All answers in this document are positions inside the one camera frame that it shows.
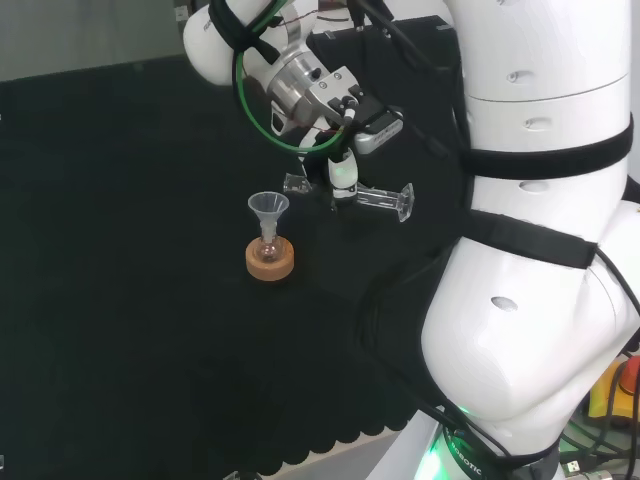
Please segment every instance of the black strap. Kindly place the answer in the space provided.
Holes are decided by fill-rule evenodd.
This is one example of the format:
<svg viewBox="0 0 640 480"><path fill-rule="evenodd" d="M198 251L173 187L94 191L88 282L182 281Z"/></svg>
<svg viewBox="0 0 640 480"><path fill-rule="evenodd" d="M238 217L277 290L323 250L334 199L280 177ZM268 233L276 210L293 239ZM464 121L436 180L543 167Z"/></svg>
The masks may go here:
<svg viewBox="0 0 640 480"><path fill-rule="evenodd" d="M521 257L584 270L593 263L597 248L573 235L477 210L465 214L463 236Z"/></svg>
<svg viewBox="0 0 640 480"><path fill-rule="evenodd" d="M246 27L231 11L226 0L211 0L209 4L209 17L222 39L227 42L227 45L229 45L234 52L246 52L250 48L255 48L267 62L273 65L280 56L278 50L264 40L260 40L260 36L265 32L267 27L264 27L258 32L253 32L253 29L259 19L266 15L276 3L277 0L271 0L269 5L256 17L256 20Z"/></svg>
<svg viewBox="0 0 640 480"><path fill-rule="evenodd" d="M546 180L585 175L610 167L629 155L633 144L633 116L629 127L613 138L583 147L551 152L461 152L464 171L506 180Z"/></svg>
<svg viewBox="0 0 640 480"><path fill-rule="evenodd" d="M553 445L542 452L530 455L514 455L511 457L488 457L476 452L463 439L453 435L448 429L442 430L449 453L466 475L475 480L506 480L511 473L526 465L535 464L547 457L557 456L560 445L558 438ZM554 473L558 462L555 462Z"/></svg>

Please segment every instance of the wall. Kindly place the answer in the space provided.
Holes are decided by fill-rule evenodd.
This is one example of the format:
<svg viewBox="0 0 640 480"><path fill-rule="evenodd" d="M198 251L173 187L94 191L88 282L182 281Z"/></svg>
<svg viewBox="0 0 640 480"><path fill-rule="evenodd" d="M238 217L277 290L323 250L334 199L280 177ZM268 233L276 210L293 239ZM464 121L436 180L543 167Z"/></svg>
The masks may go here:
<svg viewBox="0 0 640 480"><path fill-rule="evenodd" d="M173 0L0 0L0 81L182 53Z"/></svg>

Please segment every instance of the small funnel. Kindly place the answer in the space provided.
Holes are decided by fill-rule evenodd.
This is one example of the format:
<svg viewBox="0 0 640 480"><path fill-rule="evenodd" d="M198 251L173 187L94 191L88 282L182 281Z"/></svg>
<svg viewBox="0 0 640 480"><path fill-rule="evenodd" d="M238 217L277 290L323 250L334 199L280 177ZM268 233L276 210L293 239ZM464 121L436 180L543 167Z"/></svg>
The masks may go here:
<svg viewBox="0 0 640 480"><path fill-rule="evenodd" d="M289 199L276 192L261 192L249 198L249 208L258 216L262 228L262 241L273 243L278 219L289 208Z"/></svg>
<svg viewBox="0 0 640 480"><path fill-rule="evenodd" d="M289 199L276 192L261 192L249 198L249 208L260 220L262 235L247 247L247 268L259 280L281 280L293 270L293 247L278 237L278 219L289 208Z"/></svg>

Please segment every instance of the green light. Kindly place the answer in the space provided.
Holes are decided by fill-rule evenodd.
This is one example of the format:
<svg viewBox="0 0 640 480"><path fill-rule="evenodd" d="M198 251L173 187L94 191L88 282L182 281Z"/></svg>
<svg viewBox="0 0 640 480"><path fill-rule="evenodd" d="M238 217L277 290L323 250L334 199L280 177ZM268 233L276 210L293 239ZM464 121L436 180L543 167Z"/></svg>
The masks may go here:
<svg viewBox="0 0 640 480"><path fill-rule="evenodd" d="M432 448L422 457L413 480L434 480L437 478L441 466L438 452L436 452L435 448Z"/></svg>

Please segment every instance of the black cable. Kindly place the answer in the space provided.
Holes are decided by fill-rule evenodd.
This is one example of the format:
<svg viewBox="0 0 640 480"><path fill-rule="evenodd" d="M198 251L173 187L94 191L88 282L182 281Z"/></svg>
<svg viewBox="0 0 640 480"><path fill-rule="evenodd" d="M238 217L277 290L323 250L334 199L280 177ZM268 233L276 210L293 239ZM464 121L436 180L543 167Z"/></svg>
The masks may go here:
<svg viewBox="0 0 640 480"><path fill-rule="evenodd" d="M434 73L448 71L446 67L438 67L434 65L431 60L411 41L405 33L400 30L395 23L385 17L376 8L374 8L367 0L356 0L358 4L367 12L370 17L375 18L378 22L385 26L391 36L400 42L404 48L409 50L409 53L416 58L427 71Z"/></svg>
<svg viewBox="0 0 640 480"><path fill-rule="evenodd" d="M411 132L420 140L422 147L426 150L429 155L435 156L439 159L446 159L451 157L451 152L447 147L445 147L438 139L433 136L429 136L425 134L420 127L418 127L414 122L412 122L406 115L398 112L394 108L391 108L387 105L380 96L378 89L376 88L373 81L370 80L371 76L369 75L369 54L367 48L367 38L365 32L359 32L360 37L360 63L362 67L362 77L363 82L365 83L365 89L371 92L378 102L382 104L382 106L396 119L403 122Z"/></svg>
<svg viewBox="0 0 640 480"><path fill-rule="evenodd" d="M629 300L631 300L631 303L633 304L634 308L638 312L638 315L640 315L640 302L638 302L638 298L636 297L629 283L627 283L627 280L624 278L624 275L622 275L622 272L620 272L618 267L616 267L616 264L613 263L613 261L602 251L602 249L600 248L596 249L596 253L600 258L600 260L604 262L607 268L616 277L616 280L618 280L618 283L620 283L620 285L622 286L624 293L629 297ZM636 375L636 389L633 392L633 415L632 415L633 424L631 426L631 449L629 453L629 468L627 470L627 475L625 477L627 480L630 480L631 477L633 476L633 470L635 469L635 465L636 465L636 453L638 451L638 408L639 408L638 402L639 401L640 401L640 375Z"/></svg>
<svg viewBox="0 0 640 480"><path fill-rule="evenodd" d="M618 368L616 368L616 371L613 374L613 379L611 380L611 387L609 388L609 400L607 402L607 413L604 416L604 421L603 421L604 426L602 427L602 430L600 430L600 435L598 435L598 438L593 443L593 445L591 445L591 447L589 447L587 450L580 452L579 458L584 458L584 457L588 457L589 455L592 455L596 450L598 450L598 447L602 445L602 442L606 440L609 430L611 429L611 419L613 418L613 404L616 398L616 391L618 390L618 383L620 382L620 377L622 377L622 372L624 372L625 367L626 367L626 363L622 363L618 365Z"/></svg>
<svg viewBox="0 0 640 480"><path fill-rule="evenodd" d="M598 436L597 435L594 435L589 430L587 430L586 428L583 428L581 425L578 425L573 420L569 420L569 425L571 425L571 428L573 428L575 430L578 430L583 436L587 437L588 439L593 440L593 441L597 441L598 440ZM612 452L619 453L619 454L624 454L625 453L624 449L622 449L622 448L620 448L620 447L618 447L616 445L613 445L612 443L609 443L607 441L603 440L601 445L603 447L605 447L605 448L608 448ZM585 450L587 448L589 448L589 447L585 447L584 445L580 445L579 446L579 449L581 449L581 450Z"/></svg>
<svg viewBox="0 0 640 480"><path fill-rule="evenodd" d="M635 453L638 451L638 402L640 402L640 373L636 375L636 389L633 392L633 425L631 427L631 454L629 455L629 466L627 467L626 480L631 480L633 477L633 471L636 468Z"/></svg>
<svg viewBox="0 0 640 480"><path fill-rule="evenodd" d="M316 18L318 20L324 20L325 22L341 23L341 22L350 22L351 21L350 18L329 18L329 17L321 17L320 15L318 15Z"/></svg>

